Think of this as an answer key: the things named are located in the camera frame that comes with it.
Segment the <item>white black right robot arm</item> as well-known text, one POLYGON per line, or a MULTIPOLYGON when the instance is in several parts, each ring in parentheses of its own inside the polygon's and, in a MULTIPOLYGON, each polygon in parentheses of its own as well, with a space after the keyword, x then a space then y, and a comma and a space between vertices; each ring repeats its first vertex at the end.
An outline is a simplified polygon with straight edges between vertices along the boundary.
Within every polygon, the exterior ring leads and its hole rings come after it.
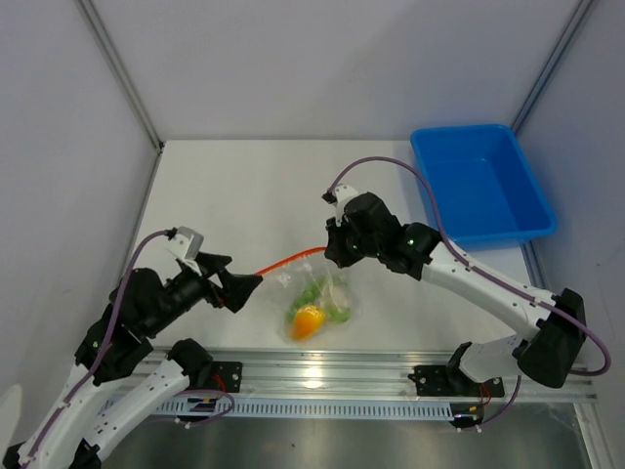
POLYGON ((494 377, 523 374, 554 389, 563 386, 586 340, 582 297, 559 294, 505 277, 475 261, 440 232, 402 224, 372 192, 341 185, 324 195, 335 208, 326 222, 326 259, 339 268, 371 258, 396 274, 426 281, 503 321, 513 335, 461 344, 446 366, 447 386, 468 394, 494 377))

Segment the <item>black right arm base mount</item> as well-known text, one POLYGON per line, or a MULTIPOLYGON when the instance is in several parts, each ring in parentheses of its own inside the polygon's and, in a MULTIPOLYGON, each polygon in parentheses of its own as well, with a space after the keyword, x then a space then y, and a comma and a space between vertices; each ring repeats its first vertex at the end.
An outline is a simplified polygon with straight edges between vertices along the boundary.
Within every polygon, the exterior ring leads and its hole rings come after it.
POLYGON ((414 383, 419 397, 503 398, 504 385, 501 378, 484 383, 470 380, 461 372, 448 371, 441 364, 420 364, 407 375, 414 383))

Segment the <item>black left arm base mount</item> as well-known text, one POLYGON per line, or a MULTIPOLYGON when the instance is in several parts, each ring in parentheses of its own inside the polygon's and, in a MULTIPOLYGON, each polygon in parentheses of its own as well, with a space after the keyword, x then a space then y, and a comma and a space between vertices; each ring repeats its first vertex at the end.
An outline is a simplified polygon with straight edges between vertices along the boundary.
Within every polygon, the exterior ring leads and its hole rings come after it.
POLYGON ((182 368, 187 390, 217 390, 229 394, 240 391, 243 364, 215 361, 208 351, 192 339, 178 341, 167 353, 182 368))

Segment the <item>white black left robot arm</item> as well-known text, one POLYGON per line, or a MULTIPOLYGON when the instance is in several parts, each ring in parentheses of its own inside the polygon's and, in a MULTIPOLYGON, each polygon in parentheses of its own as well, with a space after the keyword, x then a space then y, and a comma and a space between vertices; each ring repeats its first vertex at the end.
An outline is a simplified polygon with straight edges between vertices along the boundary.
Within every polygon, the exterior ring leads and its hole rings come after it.
POLYGON ((75 353, 62 393, 35 434, 9 446, 4 468, 99 468, 110 451, 157 407, 184 391, 213 391, 213 357, 182 339, 157 369, 111 409, 106 401, 153 350, 151 339, 206 302, 240 311, 261 284, 258 275, 230 273, 229 256, 199 253, 163 281, 149 268, 129 270, 75 353))

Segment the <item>orange yellow mango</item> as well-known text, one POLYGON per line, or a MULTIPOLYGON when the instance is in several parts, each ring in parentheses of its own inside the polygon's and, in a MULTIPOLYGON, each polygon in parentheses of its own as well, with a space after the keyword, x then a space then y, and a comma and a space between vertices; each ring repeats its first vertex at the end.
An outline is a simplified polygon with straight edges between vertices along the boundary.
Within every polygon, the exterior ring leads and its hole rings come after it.
POLYGON ((316 335, 325 325, 326 313, 317 305, 299 308, 289 328, 289 336, 294 341, 305 341, 316 335))

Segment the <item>clear zip bag orange zipper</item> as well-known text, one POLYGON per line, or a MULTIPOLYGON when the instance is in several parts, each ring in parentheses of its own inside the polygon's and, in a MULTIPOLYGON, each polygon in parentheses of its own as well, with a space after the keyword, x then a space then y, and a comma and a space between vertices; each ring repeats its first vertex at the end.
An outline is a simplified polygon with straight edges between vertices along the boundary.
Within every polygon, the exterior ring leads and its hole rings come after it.
POLYGON ((306 249, 257 272, 263 305, 280 339, 300 345, 347 330, 360 316, 351 278, 325 258, 321 246, 306 249))

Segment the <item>green grape bunch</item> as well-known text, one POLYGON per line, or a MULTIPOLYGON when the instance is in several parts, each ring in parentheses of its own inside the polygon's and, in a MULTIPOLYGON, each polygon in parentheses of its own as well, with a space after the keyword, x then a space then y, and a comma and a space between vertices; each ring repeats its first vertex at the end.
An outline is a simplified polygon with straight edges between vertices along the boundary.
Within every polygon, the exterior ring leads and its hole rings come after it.
MULTIPOLYGON (((338 284, 343 284, 349 294, 350 301, 350 291, 348 289, 347 283, 342 280, 340 277, 336 276, 323 276, 318 277, 315 280, 309 282, 306 287, 302 290, 302 292, 295 298, 295 300, 291 303, 291 306, 287 310, 286 320, 291 322, 295 316, 296 311, 305 305, 317 305, 319 308, 323 309, 322 306, 322 294, 324 286, 328 282, 334 282, 338 284)), ((352 317, 352 303, 351 310, 346 315, 328 315, 326 313, 326 319, 332 323, 342 324, 347 322, 352 317)))

